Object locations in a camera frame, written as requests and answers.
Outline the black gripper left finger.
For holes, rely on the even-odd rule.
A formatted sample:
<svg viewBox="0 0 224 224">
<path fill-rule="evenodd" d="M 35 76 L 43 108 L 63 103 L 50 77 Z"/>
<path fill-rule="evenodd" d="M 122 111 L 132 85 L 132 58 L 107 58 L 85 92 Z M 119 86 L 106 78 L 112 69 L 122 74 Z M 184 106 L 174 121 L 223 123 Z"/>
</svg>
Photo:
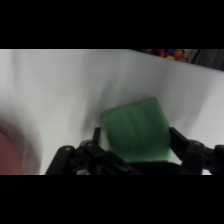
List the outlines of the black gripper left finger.
<svg viewBox="0 0 224 224">
<path fill-rule="evenodd" d="M 90 175 L 139 175 L 117 155 L 100 147 L 101 129 L 94 130 L 91 140 L 82 141 L 77 149 L 63 146 L 53 157 L 46 175 L 77 175 L 86 170 Z"/>
</svg>

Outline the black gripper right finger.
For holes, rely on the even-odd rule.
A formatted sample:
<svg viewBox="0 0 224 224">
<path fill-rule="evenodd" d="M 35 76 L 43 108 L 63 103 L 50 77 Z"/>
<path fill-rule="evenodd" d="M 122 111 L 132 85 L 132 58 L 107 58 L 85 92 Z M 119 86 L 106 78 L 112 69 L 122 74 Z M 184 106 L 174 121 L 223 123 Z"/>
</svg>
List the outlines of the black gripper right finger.
<svg viewBox="0 0 224 224">
<path fill-rule="evenodd" d="M 181 161 L 181 175 L 201 175 L 207 170 L 212 175 L 224 175 L 224 145 L 213 149 L 196 140 L 189 140 L 170 127 L 170 149 Z"/>
</svg>

